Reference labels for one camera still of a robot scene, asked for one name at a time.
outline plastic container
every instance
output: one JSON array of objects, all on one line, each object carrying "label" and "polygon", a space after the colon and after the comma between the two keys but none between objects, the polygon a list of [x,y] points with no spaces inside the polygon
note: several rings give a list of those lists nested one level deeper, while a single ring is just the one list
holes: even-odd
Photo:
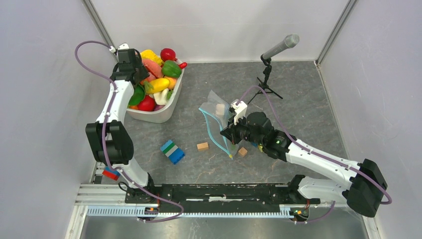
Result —
[{"label": "plastic container", "polygon": [[[182,61],[177,59],[177,64],[181,64]],[[185,72],[185,69],[182,69],[182,74],[177,79],[176,86],[174,87],[174,91],[172,93],[172,96],[169,99],[169,102],[157,111],[147,112],[147,111],[137,111],[133,109],[127,109],[127,113],[132,116],[132,118],[137,120],[143,120],[153,123],[164,123],[168,121],[171,118],[171,115],[173,114],[174,108],[176,107],[177,99],[179,98],[180,91],[182,91],[182,78],[183,73]]]}]

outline microphone stand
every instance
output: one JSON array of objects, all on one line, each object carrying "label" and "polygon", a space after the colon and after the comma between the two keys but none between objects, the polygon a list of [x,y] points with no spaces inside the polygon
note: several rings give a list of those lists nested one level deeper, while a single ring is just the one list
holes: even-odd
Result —
[{"label": "microphone stand", "polygon": [[[280,99],[283,99],[283,97],[281,97],[279,94],[277,94],[275,91],[273,91],[268,85],[267,85],[267,82],[268,82],[268,79],[270,78],[270,73],[271,73],[271,70],[272,70],[272,66],[271,66],[271,58],[268,58],[267,60],[264,60],[264,58],[262,58],[262,56],[263,55],[261,55],[261,61],[264,63],[264,65],[266,66],[265,67],[265,69],[264,69],[264,71],[262,72],[262,73],[264,73],[264,76],[265,76],[265,78],[264,78],[264,81],[261,81],[261,79],[259,78],[259,77],[257,77],[257,79],[258,79],[258,81],[260,82],[259,84],[258,84],[258,86],[259,87],[261,87],[264,91],[265,91],[265,93],[267,93],[267,94],[274,94],[274,95],[276,95],[278,98],[280,98]],[[262,94],[262,91],[260,91],[260,90],[258,90],[258,92],[257,93],[255,93],[255,95],[251,98],[251,100],[248,102],[248,104],[249,103],[251,103],[252,102],[252,100],[257,96],[257,95],[259,95],[259,94]]]}]

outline microphone grille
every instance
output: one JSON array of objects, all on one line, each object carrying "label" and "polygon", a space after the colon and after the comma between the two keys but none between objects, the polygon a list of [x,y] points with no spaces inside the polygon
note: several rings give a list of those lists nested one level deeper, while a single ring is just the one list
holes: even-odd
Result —
[{"label": "microphone grille", "polygon": [[284,39],[284,42],[285,42],[287,47],[292,48],[299,43],[299,35],[290,34],[290,35],[286,36],[286,38]]}]

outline wall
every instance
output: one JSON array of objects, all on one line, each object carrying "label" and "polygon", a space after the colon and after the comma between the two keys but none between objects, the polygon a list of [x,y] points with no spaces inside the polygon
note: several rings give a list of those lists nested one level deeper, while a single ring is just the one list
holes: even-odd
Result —
[{"label": "wall", "polygon": [[322,62],[322,76],[353,160],[375,160],[393,204],[383,238],[422,234],[422,45],[419,0],[359,1]]},{"label": "wall", "polygon": [[259,61],[296,33],[274,60],[315,60],[347,0],[92,0],[116,45],[173,48],[188,62]]},{"label": "wall", "polygon": [[[108,94],[74,49],[101,38],[80,1],[2,1],[0,9],[1,237],[63,238],[94,163],[85,125]],[[83,47],[81,57],[111,72],[105,47]]]}]

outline gray floor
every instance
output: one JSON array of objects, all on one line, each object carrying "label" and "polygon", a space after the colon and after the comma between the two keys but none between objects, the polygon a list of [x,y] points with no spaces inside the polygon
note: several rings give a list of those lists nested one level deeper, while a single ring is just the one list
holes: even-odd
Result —
[{"label": "gray floor", "polygon": [[[311,209],[311,219],[326,208]],[[136,218],[87,217],[82,239],[367,239],[362,217],[335,209],[317,223],[294,225],[288,219],[181,218],[144,224]]]},{"label": "gray floor", "polygon": [[[269,85],[284,97],[270,99],[290,134],[310,145],[345,157],[324,88],[313,62],[273,62]],[[213,90],[232,102],[263,78],[262,62],[190,64],[173,116],[163,124],[139,121],[126,115],[124,126],[135,145],[135,158],[155,183],[288,182],[296,174],[322,176],[301,166],[266,157],[249,143],[248,154],[232,160],[210,140],[203,114],[198,110]],[[254,94],[251,92],[245,101]],[[276,128],[277,122],[263,95],[248,106],[248,113],[263,111]],[[169,139],[185,157],[176,165],[160,151]],[[198,152],[197,144],[208,142],[208,151]],[[116,183],[104,178],[103,183]]]}]

